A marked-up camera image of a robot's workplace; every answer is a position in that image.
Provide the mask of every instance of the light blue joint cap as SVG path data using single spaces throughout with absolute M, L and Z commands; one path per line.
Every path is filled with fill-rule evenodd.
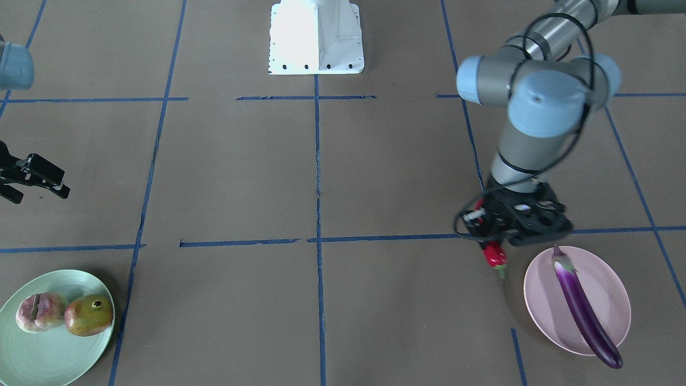
M 508 117 L 522 133 L 553 138 L 568 133 L 581 118 L 587 91 L 581 81 L 559 71 L 538 71 L 517 85 Z
M 607 75 L 607 82 L 609 86 L 607 101 L 609 101 L 622 85 L 622 71 L 619 69 L 617 63 L 609 56 L 604 54 L 594 54 L 595 63 L 602 68 L 602 71 Z M 588 55 L 582 55 L 580 58 L 590 59 Z
M 477 88 L 477 76 L 479 75 L 481 58 L 483 56 L 469 56 L 467 59 L 464 59 L 456 79 L 460 98 L 478 104 L 481 104 L 479 89 Z
M 34 61 L 29 50 L 18 44 L 5 43 L 0 58 L 0 90 L 26 90 L 34 84 Z

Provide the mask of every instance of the light green plate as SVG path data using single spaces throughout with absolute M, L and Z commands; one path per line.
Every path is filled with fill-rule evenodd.
M 72 302 L 96 294 L 107 295 L 105 284 L 90 273 L 65 269 L 33 279 L 21 287 L 0 310 L 0 382 L 7 386 L 64 386 L 90 369 L 107 347 L 112 325 L 92 337 L 70 334 L 64 325 L 46 332 L 31 334 L 16 324 L 16 310 L 35 293 L 61 293 Z

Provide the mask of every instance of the white plastic stand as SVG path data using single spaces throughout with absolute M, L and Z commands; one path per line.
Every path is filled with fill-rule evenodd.
M 359 8 L 348 0 L 281 0 L 272 6 L 269 73 L 361 73 Z

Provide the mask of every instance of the purple eggplant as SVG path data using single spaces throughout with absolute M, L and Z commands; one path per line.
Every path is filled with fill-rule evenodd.
M 607 336 L 607 332 L 595 316 L 571 259 L 560 250 L 557 244 L 553 245 L 553 264 L 571 316 L 584 340 L 603 363 L 613 369 L 622 368 L 622 356 L 619 355 L 617 346 Z

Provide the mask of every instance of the red pepper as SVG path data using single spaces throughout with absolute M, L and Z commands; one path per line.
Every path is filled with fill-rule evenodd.
M 508 257 L 505 256 L 503 248 L 497 241 L 491 241 L 484 248 L 484 256 L 488 265 L 498 270 L 500 277 L 505 278 L 505 270 L 508 268 Z

